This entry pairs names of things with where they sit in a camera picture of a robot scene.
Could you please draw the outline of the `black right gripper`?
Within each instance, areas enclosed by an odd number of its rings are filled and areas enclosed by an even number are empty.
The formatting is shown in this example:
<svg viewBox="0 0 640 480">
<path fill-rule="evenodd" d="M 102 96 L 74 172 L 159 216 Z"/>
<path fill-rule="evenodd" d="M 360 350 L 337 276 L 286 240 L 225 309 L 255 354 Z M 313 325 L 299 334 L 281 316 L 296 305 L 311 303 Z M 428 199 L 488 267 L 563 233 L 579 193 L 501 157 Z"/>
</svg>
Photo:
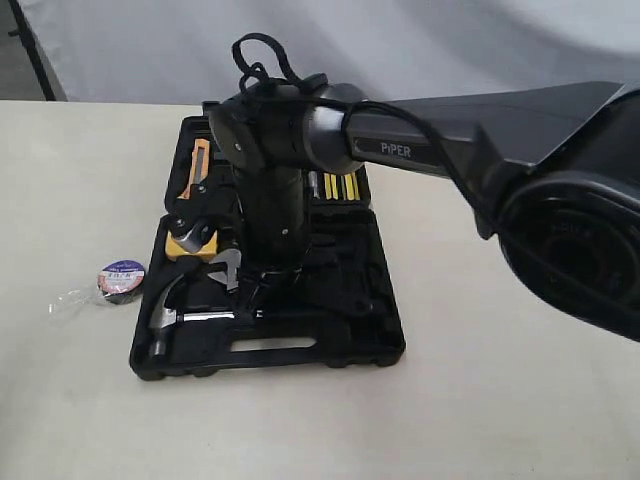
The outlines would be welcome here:
<svg viewBox="0 0 640 480">
<path fill-rule="evenodd" d="M 267 269 L 299 268 L 310 245 L 302 171 L 274 167 L 251 173 L 236 168 L 234 180 L 244 222 L 243 255 Z M 271 277 L 267 271 L 240 272 L 234 297 L 240 324 L 255 323 L 273 289 Z M 372 311 L 360 277 L 337 264 L 305 266 L 300 284 L 303 300 L 315 307 L 350 317 Z"/>
</svg>

